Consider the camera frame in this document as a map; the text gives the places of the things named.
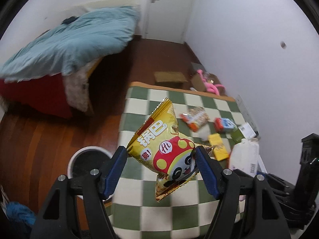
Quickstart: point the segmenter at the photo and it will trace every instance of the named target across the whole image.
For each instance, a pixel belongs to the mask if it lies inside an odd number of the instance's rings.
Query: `red blanket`
[[[0,79],[0,94],[8,100],[28,104],[42,113],[72,117],[61,74],[14,83],[4,83]]]

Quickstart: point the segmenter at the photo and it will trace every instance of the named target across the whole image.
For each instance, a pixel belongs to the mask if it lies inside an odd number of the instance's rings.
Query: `white wall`
[[[300,140],[319,134],[319,36],[303,11],[293,0],[196,0],[186,42],[243,98],[267,171],[295,183]]]
[[[92,1],[98,0],[29,0],[0,40],[0,64],[48,28],[55,27],[48,22],[52,20],[52,14]],[[138,24],[138,35],[142,34],[147,1],[141,0],[142,18]]]

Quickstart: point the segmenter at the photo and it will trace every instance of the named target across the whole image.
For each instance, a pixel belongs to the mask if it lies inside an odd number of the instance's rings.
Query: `doorframe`
[[[185,41],[187,29],[188,29],[189,22],[190,22],[190,16],[192,15],[192,12],[193,12],[193,9],[194,9],[194,3],[195,3],[195,0],[192,0],[191,1],[191,8],[190,8],[190,10],[188,12],[188,15],[187,15],[187,19],[186,19],[186,22],[185,22],[185,25],[184,25],[184,30],[183,30],[183,34],[182,34],[182,37],[181,37],[180,44],[183,44],[183,42]],[[147,36],[146,31],[147,31],[148,25],[149,25],[150,10],[151,10],[151,0],[148,0],[148,3],[146,5],[145,20],[144,20],[144,23],[143,23],[142,38],[147,38],[146,37]]]
[[[151,9],[151,0],[147,0],[147,4],[145,7],[146,13],[145,13],[144,23],[143,23],[142,38],[146,38],[147,36],[146,31],[147,31],[148,23],[149,23],[150,9]]]

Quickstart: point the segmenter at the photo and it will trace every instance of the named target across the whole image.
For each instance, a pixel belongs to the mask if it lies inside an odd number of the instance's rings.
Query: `blue cloth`
[[[25,223],[32,227],[35,223],[36,215],[27,206],[11,201],[7,204],[7,217],[17,223]]]
[[[97,58],[121,52],[132,40],[138,18],[132,7],[88,12],[30,42],[0,67],[0,78],[21,81],[72,74]]]

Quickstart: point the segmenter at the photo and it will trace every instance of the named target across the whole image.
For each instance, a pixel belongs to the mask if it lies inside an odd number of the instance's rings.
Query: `panda cartoon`
[[[164,186],[183,181],[195,168],[195,160],[192,156],[194,143],[189,139],[181,139],[179,136],[163,141],[154,156],[153,165],[156,170],[167,174],[168,180]]]

